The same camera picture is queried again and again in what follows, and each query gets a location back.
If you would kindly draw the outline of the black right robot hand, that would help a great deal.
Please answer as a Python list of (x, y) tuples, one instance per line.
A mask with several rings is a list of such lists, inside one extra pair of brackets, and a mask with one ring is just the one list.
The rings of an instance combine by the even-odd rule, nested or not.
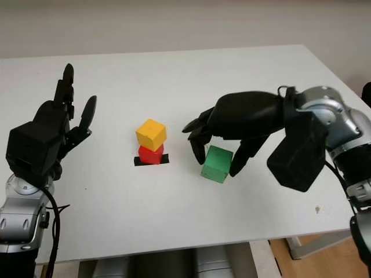
[(240, 145), (231, 161), (229, 175), (236, 176), (263, 146), (270, 134), (283, 129), (283, 97), (261, 91), (230, 93), (214, 107), (188, 123), (183, 133), (199, 164), (206, 160), (205, 145), (212, 137), (238, 140)]

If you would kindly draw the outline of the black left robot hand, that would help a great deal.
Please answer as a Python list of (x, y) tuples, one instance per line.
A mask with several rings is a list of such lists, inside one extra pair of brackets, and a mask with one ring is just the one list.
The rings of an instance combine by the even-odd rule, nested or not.
[(57, 154), (52, 159), (52, 165), (48, 167), (48, 175), (53, 180), (59, 180), (61, 177), (61, 160), (92, 133), (89, 127), (96, 110), (96, 96), (91, 96), (86, 102), (79, 125), (70, 128), (70, 120), (74, 118), (73, 83), (74, 68), (68, 63), (63, 71), (63, 77), (57, 82), (54, 99), (44, 102), (33, 120), (59, 135)]

